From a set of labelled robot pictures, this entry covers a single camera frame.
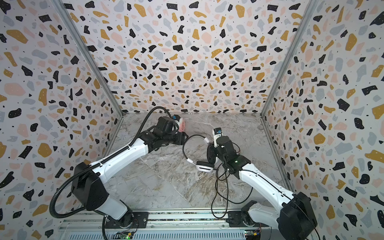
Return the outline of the pink headphones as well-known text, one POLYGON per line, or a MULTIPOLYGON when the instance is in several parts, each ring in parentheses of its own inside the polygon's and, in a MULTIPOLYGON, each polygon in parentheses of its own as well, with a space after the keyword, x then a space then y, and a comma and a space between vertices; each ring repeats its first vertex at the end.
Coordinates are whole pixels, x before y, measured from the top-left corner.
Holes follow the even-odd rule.
POLYGON ((186 128, 186 123, 183 119, 180 119, 179 121, 179 132, 184 132, 186 128))

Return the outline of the white black headphones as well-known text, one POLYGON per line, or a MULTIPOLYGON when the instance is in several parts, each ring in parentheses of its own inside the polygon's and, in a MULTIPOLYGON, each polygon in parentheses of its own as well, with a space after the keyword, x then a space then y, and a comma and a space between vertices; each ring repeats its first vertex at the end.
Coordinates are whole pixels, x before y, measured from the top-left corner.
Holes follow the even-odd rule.
POLYGON ((182 153, 186 161, 193 164, 199 172, 211 173, 216 170, 217 162, 213 148, 213 143, 207 137, 194 134, 187 136, 182 146, 182 153), (197 147, 194 153, 190 147, 187 147, 187 153, 185 152, 186 145, 190 140, 192 140, 193 147, 197 147))

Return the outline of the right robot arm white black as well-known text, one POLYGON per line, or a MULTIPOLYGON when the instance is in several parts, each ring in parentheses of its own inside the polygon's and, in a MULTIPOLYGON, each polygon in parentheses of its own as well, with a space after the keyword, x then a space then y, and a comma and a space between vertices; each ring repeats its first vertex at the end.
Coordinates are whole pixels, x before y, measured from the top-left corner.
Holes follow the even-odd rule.
POLYGON ((229 174, 250 185, 272 207, 259 203, 247 210, 253 222, 263 223, 279 230, 286 240, 307 240, 318 225, 311 199, 302 192, 297 194, 278 185, 263 174, 249 159, 236 153, 227 136, 214 136, 216 157, 229 174))

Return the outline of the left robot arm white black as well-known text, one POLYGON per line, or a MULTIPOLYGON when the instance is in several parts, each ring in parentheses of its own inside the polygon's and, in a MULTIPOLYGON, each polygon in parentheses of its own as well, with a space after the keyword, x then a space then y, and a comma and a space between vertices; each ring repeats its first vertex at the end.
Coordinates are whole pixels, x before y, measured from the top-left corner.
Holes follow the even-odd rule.
POLYGON ((187 134, 184 132, 159 137, 152 132, 144 131, 132 146, 126 145, 91 165, 76 166, 76 174, 91 167, 94 169, 73 180, 72 193, 87 211, 99 211, 118 221, 128 218, 131 210, 123 202, 112 197, 105 184, 136 159, 169 144, 180 146, 186 138, 187 134))

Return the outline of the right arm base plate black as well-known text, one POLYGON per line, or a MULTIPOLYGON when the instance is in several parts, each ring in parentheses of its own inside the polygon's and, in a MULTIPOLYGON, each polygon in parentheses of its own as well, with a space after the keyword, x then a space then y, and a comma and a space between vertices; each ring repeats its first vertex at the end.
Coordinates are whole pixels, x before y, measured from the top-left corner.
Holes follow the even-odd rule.
POLYGON ((228 218, 226 222, 229 224, 230 228, 240 228, 240 227, 247 227, 247 217, 248 214, 243 211, 229 211, 227 213, 228 218))

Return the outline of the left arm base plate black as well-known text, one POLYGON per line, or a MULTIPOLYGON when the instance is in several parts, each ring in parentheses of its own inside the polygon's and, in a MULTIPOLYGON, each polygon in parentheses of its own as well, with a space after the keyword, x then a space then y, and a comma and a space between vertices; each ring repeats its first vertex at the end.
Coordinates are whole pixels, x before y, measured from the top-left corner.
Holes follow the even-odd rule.
POLYGON ((105 222, 105 229, 145 229, 149 219, 149 212, 132 212, 120 220, 108 217, 105 222))

